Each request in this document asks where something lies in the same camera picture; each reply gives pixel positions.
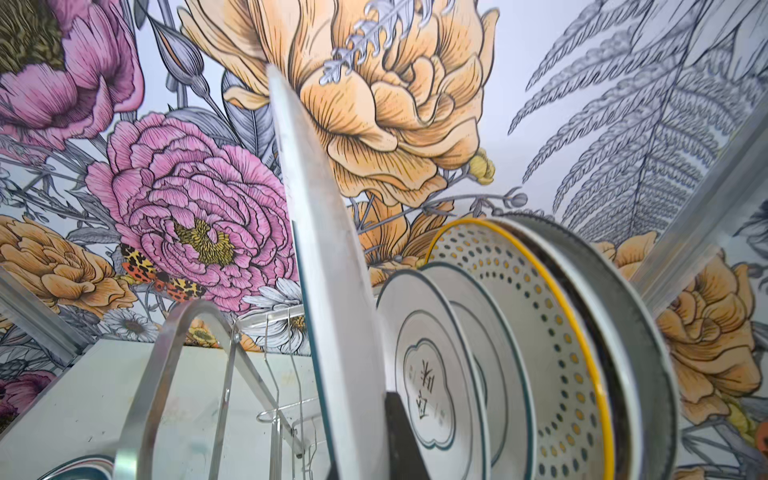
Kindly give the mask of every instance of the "flower center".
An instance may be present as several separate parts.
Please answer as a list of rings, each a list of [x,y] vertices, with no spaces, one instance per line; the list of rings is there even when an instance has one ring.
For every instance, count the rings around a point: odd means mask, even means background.
[[[290,326],[292,329],[299,330],[306,333],[306,323],[304,322],[304,315],[295,316],[290,319]]]
[[[144,327],[136,320],[126,320],[123,322],[125,329],[134,333],[144,333]]]
[[[0,74],[40,64],[64,70],[58,20],[45,0],[5,0],[0,8]]]
[[[174,231],[179,236],[181,243],[191,245],[196,252],[200,254],[198,260],[205,265],[215,263],[225,266],[234,260],[234,247],[230,243],[230,236],[224,232],[217,232],[216,243],[210,241],[208,237],[210,225],[199,218],[194,219],[194,228],[182,227],[180,223],[174,222]]]

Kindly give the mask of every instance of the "white daisy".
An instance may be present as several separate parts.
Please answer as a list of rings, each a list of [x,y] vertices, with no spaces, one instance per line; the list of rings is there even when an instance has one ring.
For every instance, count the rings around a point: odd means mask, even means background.
[[[238,317],[239,321],[249,320],[259,313],[287,310],[291,306],[302,304],[301,287],[293,280],[277,279],[276,288],[262,286],[260,296],[246,296],[243,301],[256,308]],[[310,342],[306,338],[306,321],[304,315],[293,316],[289,319],[271,320],[269,330],[266,322],[243,328],[253,341],[267,352],[293,353],[308,356]]]
[[[157,339],[157,324],[133,310],[109,310],[104,314],[103,324],[121,340],[150,343]]]
[[[302,304],[301,287],[298,283],[287,278],[279,278],[275,287],[262,286],[259,288],[261,295],[244,296],[243,301],[255,306],[256,308],[251,310],[255,313],[284,310],[289,306]]]

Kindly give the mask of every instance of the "plate rim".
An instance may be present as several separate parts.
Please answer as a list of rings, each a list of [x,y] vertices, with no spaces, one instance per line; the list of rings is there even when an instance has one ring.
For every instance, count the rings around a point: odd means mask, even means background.
[[[480,218],[460,218],[458,220],[452,221],[451,223],[448,223],[447,225],[443,225],[440,230],[435,233],[432,242],[429,244],[429,249],[427,250],[426,254],[427,262],[432,259],[432,252],[435,249],[439,238],[446,231],[456,227],[457,225],[466,224],[486,227],[494,233],[504,237],[505,240],[520,250],[523,253],[523,256],[536,267],[536,270],[539,271],[541,277],[547,283],[547,286],[549,286],[549,290],[552,292],[552,295],[554,295],[555,299],[560,304],[560,307],[563,309],[563,314],[565,315],[565,318],[568,319],[568,324],[573,329],[579,348],[581,348],[581,351],[584,354],[584,361],[587,364],[587,371],[589,372],[594,385],[594,394],[598,406],[598,412],[600,413],[601,431],[603,433],[603,480],[613,480],[615,477],[616,469],[616,455],[614,450],[616,435],[611,418],[611,410],[607,398],[606,385],[604,385],[601,381],[600,372],[602,368],[598,367],[598,363],[595,361],[595,358],[592,355],[592,351],[590,351],[588,348],[586,332],[584,332],[581,326],[579,326],[576,320],[574,308],[571,306],[570,301],[568,301],[568,296],[565,294],[565,292],[563,292],[560,286],[556,284],[554,277],[551,275],[547,267],[533,254],[533,252],[531,252],[531,250],[524,243],[515,238],[505,228],[497,225],[496,223],[493,223],[491,220]]]
[[[674,428],[672,428],[671,435],[669,435],[668,437],[670,439],[670,450],[666,458],[667,461],[666,461],[664,472],[661,478],[666,478],[672,475],[675,469],[675,458],[677,457],[677,451],[679,450],[678,443],[680,440],[680,426],[679,426],[680,404],[678,401],[678,399],[680,398],[680,392],[677,386],[677,380],[676,380],[677,377],[675,376],[674,369],[672,368],[670,355],[667,352],[667,349],[665,346],[666,344],[661,336],[660,331],[655,326],[653,318],[649,314],[642,299],[637,294],[637,291],[630,285],[630,283],[619,274],[618,270],[606,258],[600,255],[599,252],[597,252],[591,245],[589,245],[585,240],[580,238],[575,233],[564,228],[562,225],[558,223],[553,223],[553,222],[541,219],[540,217],[536,217],[529,214],[515,214],[515,217],[511,219],[498,219],[498,220],[500,220],[500,223],[510,222],[514,225],[514,228],[521,228],[522,230],[530,230],[534,235],[538,237],[542,237],[541,233],[539,233],[536,229],[530,227],[526,223],[520,223],[519,225],[514,224],[512,220],[514,220],[515,218],[524,218],[526,220],[530,220],[531,222],[535,222],[536,224],[543,224],[543,225],[549,226],[554,230],[556,230],[557,232],[559,232],[560,234],[562,234],[566,239],[573,240],[583,251],[588,251],[593,258],[599,259],[599,261],[596,263],[602,267],[602,270],[608,276],[610,276],[613,280],[616,280],[616,282],[621,286],[621,289],[624,291],[624,293],[627,296],[629,296],[634,300],[634,304],[637,306],[638,311],[641,313],[644,319],[642,323],[644,327],[644,331],[648,334],[651,342],[654,344],[654,346],[656,347],[659,353],[660,368],[662,370],[662,373],[664,374],[664,378],[667,380],[667,386],[669,387],[670,402],[668,402],[668,405],[671,406],[670,417],[671,417],[672,423],[674,424]],[[569,258],[566,258],[566,260],[571,264],[574,263]],[[607,305],[607,303],[604,302],[602,299],[601,299],[601,303]],[[616,333],[619,336],[619,338],[621,338],[621,331],[619,329],[616,329]],[[634,364],[631,361],[629,362],[629,366],[631,369],[635,369]],[[638,402],[641,404],[642,402],[640,401],[640,397],[641,397],[640,390],[638,389],[637,391],[638,391]],[[644,432],[644,425],[641,425],[641,431]],[[641,440],[642,440],[643,447],[645,448],[647,444],[655,442],[655,437],[651,438],[651,437],[648,437],[648,435],[643,434]],[[638,472],[638,477],[639,475],[644,474],[644,471],[645,471],[644,467],[647,464],[646,462],[647,456],[648,456],[648,453],[643,451],[643,454],[639,459],[640,471]]]
[[[432,282],[426,275],[419,272],[418,270],[410,270],[410,269],[398,270],[394,272],[392,275],[390,275],[389,278],[384,283],[384,285],[382,286],[382,289],[379,292],[379,297],[376,299],[376,311],[379,310],[379,304],[381,303],[381,299],[384,296],[384,292],[386,288],[392,282],[392,279],[398,276],[413,276],[423,281],[435,294],[435,297],[441,303],[443,308],[445,308],[445,311],[448,314],[448,318],[451,320],[451,323],[455,328],[458,340],[461,343],[461,350],[464,353],[465,361],[469,366],[469,375],[470,375],[470,379],[472,380],[472,391],[475,394],[475,403],[477,404],[478,416],[480,417],[478,424],[480,427],[480,449],[481,449],[480,457],[482,460],[482,480],[490,480],[491,478],[490,443],[491,442],[490,442],[490,438],[488,437],[488,430],[486,429],[486,426],[488,424],[488,413],[485,410],[485,404],[483,404],[483,402],[480,401],[480,396],[478,392],[478,377],[480,374],[477,372],[477,367],[475,367],[475,364],[473,363],[473,361],[469,358],[470,349],[469,349],[469,346],[467,345],[467,338],[466,338],[466,335],[464,334],[464,330],[462,329],[461,325],[456,319],[456,315],[453,312],[453,308],[451,307],[450,302],[445,298],[445,295],[442,294],[442,292],[435,285],[434,282]]]
[[[530,480],[533,478],[534,472],[534,464],[536,463],[536,445],[535,440],[536,436],[534,434],[536,428],[535,428],[535,405],[533,402],[533,392],[531,390],[531,381],[528,378],[528,371],[524,368],[524,362],[520,355],[519,346],[517,341],[515,340],[515,335],[511,331],[511,327],[509,326],[509,321],[507,320],[506,315],[502,312],[501,308],[498,306],[496,301],[493,299],[491,294],[487,291],[487,289],[477,281],[472,275],[464,271],[459,266],[454,265],[453,263],[444,262],[441,260],[434,260],[429,261],[427,260],[427,263],[425,263],[424,266],[422,266],[419,270],[429,270],[430,268],[435,267],[447,267],[450,270],[455,270],[459,272],[464,278],[470,280],[472,282],[472,285],[479,291],[483,297],[488,301],[488,304],[491,306],[491,309],[493,310],[494,314],[496,315],[497,321],[502,325],[502,330],[504,330],[504,334],[507,340],[507,343],[511,346],[512,355],[514,356],[515,360],[517,361],[516,369],[518,370],[518,375],[520,375],[521,383],[523,385],[523,390],[525,391],[525,419],[528,423],[528,454],[527,457],[527,465],[525,466],[525,474],[523,479],[524,480]],[[493,469],[493,459],[491,460],[491,468]]]

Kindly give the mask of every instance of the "white countertop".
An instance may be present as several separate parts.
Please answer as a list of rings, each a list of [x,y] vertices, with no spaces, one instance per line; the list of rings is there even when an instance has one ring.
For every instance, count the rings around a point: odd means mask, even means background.
[[[0,478],[35,480],[79,456],[114,456],[152,347],[150,343],[99,340],[0,440]],[[263,354],[249,353],[249,357],[271,386]],[[298,383],[290,357],[270,354],[267,358],[280,385],[280,405],[297,402]],[[311,359],[294,359],[302,397],[316,396]],[[157,434],[155,479],[207,479],[226,362],[223,350],[184,347]],[[235,369],[220,478],[267,478],[271,425],[256,419],[263,410],[266,407]],[[316,411],[316,402],[307,405],[305,418]],[[298,419],[298,409],[286,410],[286,416],[290,421]],[[327,451],[321,446],[313,459],[314,478],[325,478],[328,464]],[[302,478],[300,466],[301,461],[296,461],[297,478]],[[291,478],[286,443],[283,478]]]

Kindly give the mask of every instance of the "metal frame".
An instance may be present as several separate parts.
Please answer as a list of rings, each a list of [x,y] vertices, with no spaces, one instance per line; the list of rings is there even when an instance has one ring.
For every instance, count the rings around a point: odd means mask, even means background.
[[[266,386],[256,367],[248,358],[240,345],[240,331],[231,326],[222,313],[210,302],[194,300],[189,303],[177,304],[163,325],[163,330],[155,341],[147,368],[141,377],[136,396],[128,410],[127,418],[118,443],[118,452],[114,460],[114,480],[149,480],[152,478],[152,458],[154,440],[160,425],[165,402],[170,391],[176,367],[184,346],[187,331],[194,319],[201,319],[219,340],[219,345],[227,353],[227,369],[224,376],[224,387],[221,396],[219,418],[214,440],[213,460],[210,466],[209,479],[218,478],[221,449],[223,447],[224,429],[227,424],[230,387],[233,368],[245,379],[251,392],[264,406],[274,411],[273,417],[273,452],[281,450],[282,442],[286,441],[296,458],[304,457],[304,446],[295,435],[293,429],[282,428],[289,425],[288,420],[279,408],[278,400]],[[270,472],[280,477],[280,461]]]

